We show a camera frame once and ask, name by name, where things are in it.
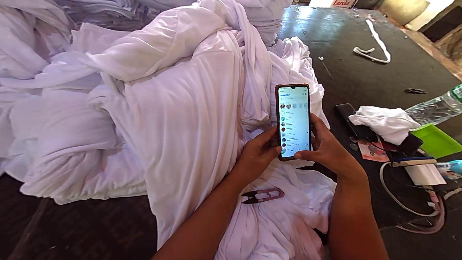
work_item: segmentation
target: forearm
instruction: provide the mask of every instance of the forearm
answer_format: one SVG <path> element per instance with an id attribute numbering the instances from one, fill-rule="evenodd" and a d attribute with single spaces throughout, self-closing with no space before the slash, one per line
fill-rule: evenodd
<path id="1" fill-rule="evenodd" d="M 332 200 L 329 250 L 332 260 L 388 259 L 372 212 L 369 182 L 359 166 L 339 176 Z"/>
<path id="2" fill-rule="evenodd" d="M 245 186 L 229 173 L 152 259 L 213 259 Z"/>

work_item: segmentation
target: power strip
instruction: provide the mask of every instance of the power strip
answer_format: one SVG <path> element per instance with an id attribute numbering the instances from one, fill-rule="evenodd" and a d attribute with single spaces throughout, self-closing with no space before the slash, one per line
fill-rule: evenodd
<path id="1" fill-rule="evenodd" d="M 435 164 L 437 163 L 433 157 L 414 157 L 414 158 L 403 158 L 402 161 L 394 161 L 391 163 L 392 167 L 402 167 L 411 165 L 421 164 Z"/>

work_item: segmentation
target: white fabric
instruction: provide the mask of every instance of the white fabric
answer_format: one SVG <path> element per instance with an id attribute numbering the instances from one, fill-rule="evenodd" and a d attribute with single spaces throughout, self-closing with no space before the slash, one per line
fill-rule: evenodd
<path id="1" fill-rule="evenodd" d="M 72 24 L 52 0 L 0 3 L 0 77 L 32 78 L 70 42 Z"/>
<path id="2" fill-rule="evenodd" d="M 160 12 L 137 0 L 56 0 L 76 24 L 92 23 L 104 28 L 134 31 L 150 23 Z"/>
<path id="3" fill-rule="evenodd" d="M 6 87 L 0 92 L 4 100 L 0 106 L 8 112 L 8 120 L 0 120 L 0 128 L 5 126 L 14 135 L 2 167 L 25 182 L 22 192 L 50 196 L 58 204 L 146 194 L 138 156 L 114 129 L 109 116 L 94 111 L 86 102 L 88 91 L 101 77 L 78 62 L 86 58 L 85 52 L 105 50 L 126 34 L 86 24 L 73 32 L 74 51 L 53 57 L 52 64 L 35 79 L 2 79 L 14 88 L 46 88 L 43 96 L 35 90 L 38 95 Z"/>
<path id="4" fill-rule="evenodd" d="M 10 160 L 24 162 L 20 157 L 32 154 L 21 191 L 59 203 L 142 194 L 145 187 L 159 247 L 232 169 L 245 142 L 275 123 L 276 84 L 308 83 L 311 110 L 325 120 L 308 47 L 293 38 L 268 51 L 234 0 L 172 9 L 126 36 L 85 30 L 74 33 L 72 51 L 55 56 L 34 79 L 0 80 L 21 91 L 43 88 L 36 105 L 26 107 L 41 106 L 39 131 L 28 133 L 21 120 L 13 124 L 21 136 L 35 133 L 36 145 L 18 149 Z M 91 40 L 109 49 L 98 53 L 104 48 Z M 95 87 L 101 79 L 105 84 Z M 111 151 L 131 153 L 110 160 Z M 140 168 L 132 168 L 136 158 Z M 117 165 L 124 162 L 129 167 Z M 310 164 L 276 159 L 246 188 L 277 186 L 286 196 L 238 204 L 216 259 L 322 258 L 312 229 L 327 231 L 335 183 L 295 169 Z"/>
<path id="5" fill-rule="evenodd" d="M 395 145 L 400 145 L 406 139 L 409 129 L 420 127 L 420 124 L 401 108 L 362 106 L 356 114 L 348 118 L 354 125 L 369 126 L 385 141 Z"/>
<path id="6" fill-rule="evenodd" d="M 194 0 L 138 0 L 141 4 L 161 11 L 179 6 L 193 4 Z M 271 46 L 281 29 L 281 19 L 285 8 L 292 0 L 237 0 L 241 4 L 247 17 L 254 25 L 265 45 Z"/>
<path id="7" fill-rule="evenodd" d="M 369 26 L 369 30 L 371 31 L 372 33 L 372 37 L 374 37 L 374 39 L 377 41 L 378 45 L 380 46 L 380 48 L 382 48 L 384 54 L 385 54 L 385 57 L 387 57 L 386 60 L 382 60 L 382 59 L 377 59 L 377 58 L 374 58 L 370 55 L 367 55 L 367 53 L 371 53 L 375 50 L 375 48 L 372 48 L 370 50 L 362 50 L 360 49 L 359 47 L 355 47 L 353 49 L 353 51 L 361 56 L 364 56 L 364 57 L 367 57 L 369 59 L 371 59 L 373 62 L 382 62 L 382 63 L 389 63 L 391 61 L 391 55 L 390 53 L 388 52 L 387 50 L 387 46 L 385 46 L 385 44 L 383 43 L 383 41 L 380 39 L 378 33 L 374 30 L 374 25 L 372 24 L 372 22 L 370 20 L 366 20 L 366 23 L 367 25 Z"/>
<path id="8" fill-rule="evenodd" d="M 192 55 L 203 39 L 226 27 L 220 17 L 209 12 L 193 6 L 165 11 L 142 30 L 131 32 L 103 53 L 89 57 L 94 67 L 119 80 L 149 76 Z"/>

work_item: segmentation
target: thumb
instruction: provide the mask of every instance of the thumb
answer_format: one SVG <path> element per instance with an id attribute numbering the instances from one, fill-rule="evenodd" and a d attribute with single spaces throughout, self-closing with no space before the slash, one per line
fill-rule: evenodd
<path id="1" fill-rule="evenodd" d="M 318 151 L 299 151 L 296 152 L 293 157 L 295 159 L 302 159 L 306 161 L 318 161 L 319 152 Z"/>
<path id="2" fill-rule="evenodd" d="M 273 147 L 269 149 L 265 154 L 263 154 L 262 157 L 267 163 L 270 163 L 274 158 L 278 157 L 281 151 L 282 151 L 281 146 Z"/>

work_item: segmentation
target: hand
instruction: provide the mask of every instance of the hand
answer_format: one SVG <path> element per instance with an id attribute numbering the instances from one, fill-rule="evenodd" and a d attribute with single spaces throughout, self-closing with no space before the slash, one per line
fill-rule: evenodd
<path id="1" fill-rule="evenodd" d="M 310 119 L 315 126 L 315 139 L 312 142 L 315 151 L 299 151 L 294 157 L 318 162 L 341 177 L 349 177 L 358 171 L 365 174 L 358 161 L 339 143 L 324 122 L 313 113 Z"/>
<path id="2" fill-rule="evenodd" d="M 248 141 L 229 177 L 234 176 L 234 179 L 244 186 L 256 180 L 269 163 L 281 153 L 281 146 L 270 145 L 270 139 L 276 134 L 277 129 L 274 126 Z"/>

